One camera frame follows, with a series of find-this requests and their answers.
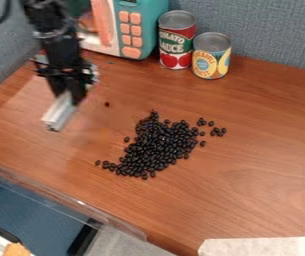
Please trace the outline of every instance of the pile of black beans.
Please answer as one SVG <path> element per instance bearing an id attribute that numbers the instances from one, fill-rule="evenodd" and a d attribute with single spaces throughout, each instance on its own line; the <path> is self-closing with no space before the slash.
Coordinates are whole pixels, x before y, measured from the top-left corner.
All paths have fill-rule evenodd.
<path id="1" fill-rule="evenodd" d="M 198 126 L 204 126 L 207 122 L 200 118 Z M 214 126 L 213 121 L 208 122 L 208 126 Z M 198 136 L 204 136 L 197 127 L 190 127 L 185 121 L 171 123 L 166 119 L 159 121 L 159 114 L 152 111 L 151 115 L 140 120 L 136 125 L 137 137 L 134 142 L 124 149 L 125 156 L 120 157 L 119 164 L 109 161 L 102 162 L 102 168 L 115 172 L 117 175 L 141 177 L 147 180 L 149 177 L 155 177 L 157 172 L 163 171 L 169 165 L 175 165 L 180 159 L 188 159 L 191 152 L 199 143 L 204 147 L 206 142 L 198 141 Z M 213 128 L 211 136 L 222 137 L 227 132 L 226 128 Z M 100 160 L 95 162 L 96 166 L 101 164 Z"/>

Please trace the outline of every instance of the toy microwave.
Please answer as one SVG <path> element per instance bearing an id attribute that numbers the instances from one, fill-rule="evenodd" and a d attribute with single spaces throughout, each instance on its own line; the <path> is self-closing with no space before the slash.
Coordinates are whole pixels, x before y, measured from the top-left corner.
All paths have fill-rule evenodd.
<path id="1" fill-rule="evenodd" d="M 92 30 L 80 33 L 82 47 L 142 60 L 157 44 L 157 22 L 168 0 L 91 0 Z"/>

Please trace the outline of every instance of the wooden tabletop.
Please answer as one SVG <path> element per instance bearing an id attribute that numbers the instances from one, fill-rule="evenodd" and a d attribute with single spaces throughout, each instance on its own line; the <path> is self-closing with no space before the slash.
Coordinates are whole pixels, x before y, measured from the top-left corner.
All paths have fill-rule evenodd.
<path id="1" fill-rule="evenodd" d="M 133 224 L 178 255 L 196 255 L 207 238 L 305 235 L 305 70 L 234 56 L 225 78 L 207 81 L 154 58 L 87 56 L 101 83 L 61 133 L 40 121 L 53 97 L 31 63 L 0 86 L 1 166 Z M 95 167 L 123 155 L 123 138 L 151 109 L 192 125 L 214 120 L 228 133 L 206 136 L 206 147 L 148 181 Z"/>

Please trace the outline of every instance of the tin can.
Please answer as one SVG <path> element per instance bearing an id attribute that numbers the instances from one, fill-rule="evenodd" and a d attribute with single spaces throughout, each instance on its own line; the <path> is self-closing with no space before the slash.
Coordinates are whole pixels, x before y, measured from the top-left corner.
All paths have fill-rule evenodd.
<path id="1" fill-rule="evenodd" d="M 207 32 L 194 40 L 192 70 L 198 77 L 217 79 L 228 73 L 232 44 L 229 37 L 216 32 Z"/>
<path id="2" fill-rule="evenodd" d="M 191 65 L 195 26 L 195 17 L 186 11 L 170 11 L 159 18 L 162 65 L 170 69 L 184 69 Z"/>

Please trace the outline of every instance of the can label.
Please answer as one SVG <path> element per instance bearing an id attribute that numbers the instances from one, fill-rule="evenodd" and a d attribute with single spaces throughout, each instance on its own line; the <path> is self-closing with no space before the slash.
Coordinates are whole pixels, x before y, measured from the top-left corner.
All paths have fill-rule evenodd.
<path id="1" fill-rule="evenodd" d="M 191 65 L 195 26 L 184 30 L 159 30 L 160 62 L 171 69 Z"/>
<path id="2" fill-rule="evenodd" d="M 204 79 L 217 79 L 228 73 L 232 48 L 226 51 L 209 53 L 195 51 L 192 57 L 192 70 Z"/>

